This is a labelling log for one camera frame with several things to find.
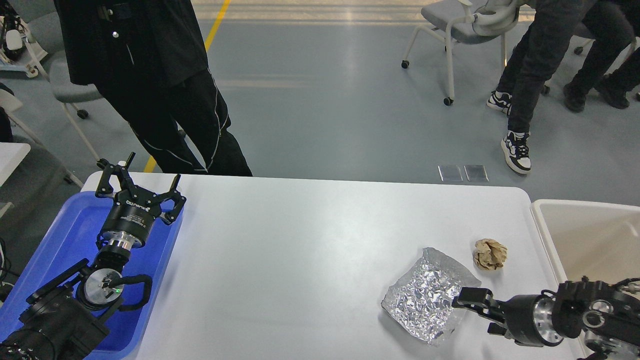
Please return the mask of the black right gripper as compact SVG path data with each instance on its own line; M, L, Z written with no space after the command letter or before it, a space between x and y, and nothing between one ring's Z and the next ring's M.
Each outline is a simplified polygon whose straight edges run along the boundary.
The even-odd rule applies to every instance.
M487 288L462 287L452 300L455 309L466 309L482 318L504 318L504 326L491 322L490 335L514 340L519 346L555 347L564 337L553 328L554 299L543 294L516 295L502 303Z

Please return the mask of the white robot base equipment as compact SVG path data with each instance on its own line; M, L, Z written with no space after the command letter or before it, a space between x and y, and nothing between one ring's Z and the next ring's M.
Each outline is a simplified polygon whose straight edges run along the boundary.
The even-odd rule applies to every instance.
M35 41L30 30L16 14L1 16L0 70L25 73L36 78L41 69L40 61L48 53Z

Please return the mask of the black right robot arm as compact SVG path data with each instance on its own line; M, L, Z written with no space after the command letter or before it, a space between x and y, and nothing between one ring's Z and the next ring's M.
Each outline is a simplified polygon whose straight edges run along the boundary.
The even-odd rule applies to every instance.
M487 332L524 347L555 347L583 337L590 360L637 360L640 347L637 277L615 284L564 281L558 289L496 300L487 288L462 287L452 307L487 319Z

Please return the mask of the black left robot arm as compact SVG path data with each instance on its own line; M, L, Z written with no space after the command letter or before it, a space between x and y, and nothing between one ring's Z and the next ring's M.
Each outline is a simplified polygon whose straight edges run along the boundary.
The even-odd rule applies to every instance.
M119 360L141 338L186 198L100 159L94 194L64 204L1 308L3 360Z

